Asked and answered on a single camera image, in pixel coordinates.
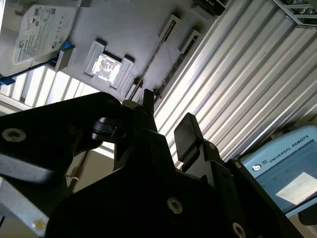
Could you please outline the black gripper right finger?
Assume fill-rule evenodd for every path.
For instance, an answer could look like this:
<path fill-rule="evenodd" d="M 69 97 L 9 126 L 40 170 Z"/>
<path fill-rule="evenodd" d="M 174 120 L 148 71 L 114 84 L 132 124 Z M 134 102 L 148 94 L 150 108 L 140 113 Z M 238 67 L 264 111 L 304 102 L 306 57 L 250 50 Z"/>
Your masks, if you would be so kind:
<path fill-rule="evenodd" d="M 241 162 L 224 162 L 187 113 L 174 131 L 181 171 L 202 182 L 202 212 L 185 233 L 190 238 L 300 238 L 302 234 Z"/>

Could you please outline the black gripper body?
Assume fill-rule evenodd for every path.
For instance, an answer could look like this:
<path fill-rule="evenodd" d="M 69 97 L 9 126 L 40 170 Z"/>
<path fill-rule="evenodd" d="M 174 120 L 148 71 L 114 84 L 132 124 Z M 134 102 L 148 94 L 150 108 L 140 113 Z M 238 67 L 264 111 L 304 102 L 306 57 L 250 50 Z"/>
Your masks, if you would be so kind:
<path fill-rule="evenodd" d="M 164 194 L 149 172 L 120 169 L 62 201 L 51 215 L 48 238 L 231 238 L 208 184 L 176 172 Z M 168 199 L 181 203 L 176 214 Z"/>

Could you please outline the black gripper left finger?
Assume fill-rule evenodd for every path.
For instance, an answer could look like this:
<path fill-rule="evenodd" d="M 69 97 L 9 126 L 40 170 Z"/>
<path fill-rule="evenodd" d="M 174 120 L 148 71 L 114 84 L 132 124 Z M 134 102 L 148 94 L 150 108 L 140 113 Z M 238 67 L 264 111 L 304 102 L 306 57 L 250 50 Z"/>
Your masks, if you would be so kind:
<path fill-rule="evenodd" d="M 73 158 L 115 145 L 114 170 L 103 183 L 166 184 L 175 167 L 154 120 L 154 94 L 142 104 L 99 92 L 1 117 L 0 174 L 37 185 L 60 183 Z"/>

